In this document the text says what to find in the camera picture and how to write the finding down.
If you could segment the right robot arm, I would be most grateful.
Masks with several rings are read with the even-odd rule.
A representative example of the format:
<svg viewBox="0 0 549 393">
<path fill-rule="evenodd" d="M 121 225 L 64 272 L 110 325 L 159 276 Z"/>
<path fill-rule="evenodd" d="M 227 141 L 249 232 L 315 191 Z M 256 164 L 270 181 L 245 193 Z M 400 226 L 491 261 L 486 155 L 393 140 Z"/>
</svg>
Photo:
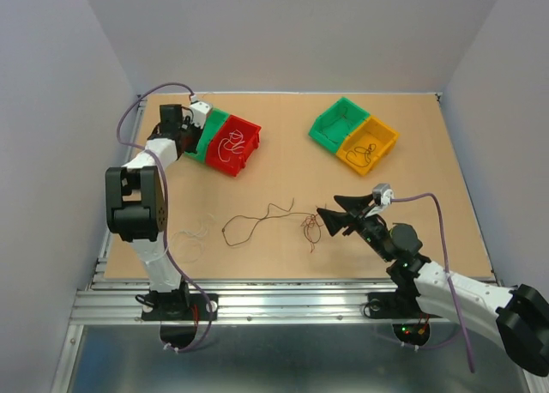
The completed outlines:
<svg viewBox="0 0 549 393">
<path fill-rule="evenodd" d="M 399 313 L 418 311 L 448 319 L 502 348 L 523 370 L 548 374 L 548 303 L 526 284 L 499 287 L 453 272 L 449 262 L 436 263 L 421 254 L 423 246 L 407 223 L 389 227 L 381 213 L 395 197 L 391 189 L 367 196 L 336 196 L 341 210 L 317 209 L 330 235 L 357 233 L 385 262 L 396 285 Z"/>
</svg>

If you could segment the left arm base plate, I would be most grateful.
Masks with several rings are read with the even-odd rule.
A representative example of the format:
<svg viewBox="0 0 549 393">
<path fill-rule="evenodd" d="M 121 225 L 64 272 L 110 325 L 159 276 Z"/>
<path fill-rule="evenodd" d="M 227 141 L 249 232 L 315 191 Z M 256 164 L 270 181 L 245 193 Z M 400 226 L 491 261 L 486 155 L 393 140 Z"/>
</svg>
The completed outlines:
<svg viewBox="0 0 549 393">
<path fill-rule="evenodd" d="M 151 311 L 145 311 L 142 307 L 140 319 L 145 322 L 179 322 L 194 321 L 196 311 L 199 321 L 208 321 L 210 319 L 209 304 L 200 293 L 191 293 L 189 296 L 190 307 L 184 311 L 182 307 L 155 307 Z"/>
</svg>

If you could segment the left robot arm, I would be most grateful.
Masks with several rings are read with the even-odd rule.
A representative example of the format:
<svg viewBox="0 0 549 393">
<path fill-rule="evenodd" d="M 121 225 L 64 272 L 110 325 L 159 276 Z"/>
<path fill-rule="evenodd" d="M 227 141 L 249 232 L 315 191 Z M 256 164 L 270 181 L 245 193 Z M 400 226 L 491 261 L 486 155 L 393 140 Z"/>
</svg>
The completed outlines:
<svg viewBox="0 0 549 393">
<path fill-rule="evenodd" d="M 168 222 L 163 171 L 182 154 L 196 153 L 212 106 L 160 106 L 160 121 L 144 148 L 123 166 L 106 170 L 106 221 L 131 245 L 147 272 L 149 290 L 136 296 L 144 320 L 181 320 L 191 314 L 188 284 L 167 255 Z"/>
</svg>

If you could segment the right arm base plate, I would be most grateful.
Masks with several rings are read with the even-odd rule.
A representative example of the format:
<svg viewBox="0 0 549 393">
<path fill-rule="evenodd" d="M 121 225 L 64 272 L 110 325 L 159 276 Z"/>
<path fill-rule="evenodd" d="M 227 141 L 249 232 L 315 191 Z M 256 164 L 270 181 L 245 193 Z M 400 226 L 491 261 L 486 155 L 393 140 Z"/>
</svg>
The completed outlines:
<svg viewBox="0 0 549 393">
<path fill-rule="evenodd" d="M 363 314 L 371 319 L 413 320 L 425 318 L 417 298 L 398 291 L 362 293 Z"/>
</svg>

